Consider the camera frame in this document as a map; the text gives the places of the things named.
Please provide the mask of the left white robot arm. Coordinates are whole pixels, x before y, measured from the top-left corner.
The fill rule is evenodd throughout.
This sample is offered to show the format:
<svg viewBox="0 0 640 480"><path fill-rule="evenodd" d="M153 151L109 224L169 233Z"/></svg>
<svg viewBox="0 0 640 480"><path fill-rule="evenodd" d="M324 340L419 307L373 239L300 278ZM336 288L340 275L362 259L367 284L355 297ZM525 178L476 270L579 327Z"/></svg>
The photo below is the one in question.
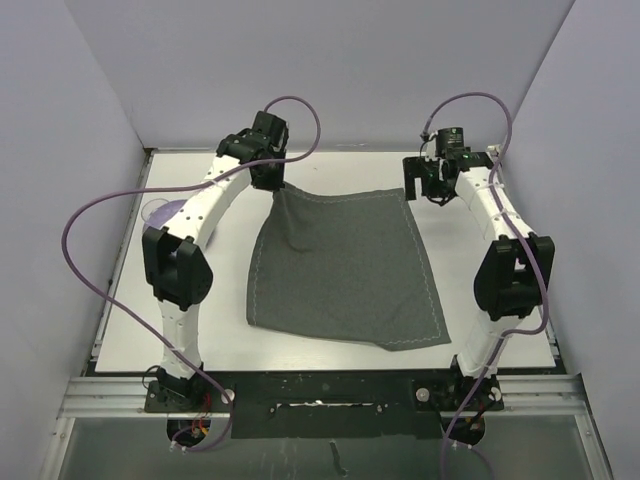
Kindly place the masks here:
<svg viewBox="0 0 640 480"><path fill-rule="evenodd" d="M253 125L223 139L208 167L206 187L193 193L159 228L142 236L146 281L162 317L164 348L157 373L159 386L182 411L196 408L203 386L195 379L203 366L198 349L201 302L213 284L204 249L234 199L248 186L275 191L283 185L287 122L260 111Z"/></svg>

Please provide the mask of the grey cloth placemat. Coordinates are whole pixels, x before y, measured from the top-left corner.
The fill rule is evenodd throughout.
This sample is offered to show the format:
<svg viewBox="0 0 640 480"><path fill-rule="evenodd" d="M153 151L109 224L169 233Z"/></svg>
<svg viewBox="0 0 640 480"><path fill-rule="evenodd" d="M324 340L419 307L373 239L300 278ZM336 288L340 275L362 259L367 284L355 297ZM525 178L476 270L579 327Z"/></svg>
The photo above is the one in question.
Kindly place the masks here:
<svg viewBox="0 0 640 480"><path fill-rule="evenodd" d="M252 252L249 325L387 351L450 343L403 189L274 193Z"/></svg>

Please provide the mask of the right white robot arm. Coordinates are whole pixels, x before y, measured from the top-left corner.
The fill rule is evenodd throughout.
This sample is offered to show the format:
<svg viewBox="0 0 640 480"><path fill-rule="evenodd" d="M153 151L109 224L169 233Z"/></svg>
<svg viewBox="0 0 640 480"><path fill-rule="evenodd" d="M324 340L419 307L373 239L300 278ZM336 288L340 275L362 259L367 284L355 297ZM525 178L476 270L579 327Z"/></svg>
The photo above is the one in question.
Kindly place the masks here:
<svg viewBox="0 0 640 480"><path fill-rule="evenodd" d="M444 385L446 400L464 409L480 397L476 379L497 372L510 338L546 329L555 245L515 210L498 179L497 163L487 153L463 149L434 159L407 157L402 167L408 201L417 198L417 186L438 206L462 200L489 242L473 281L479 313L456 357L461 374Z"/></svg>

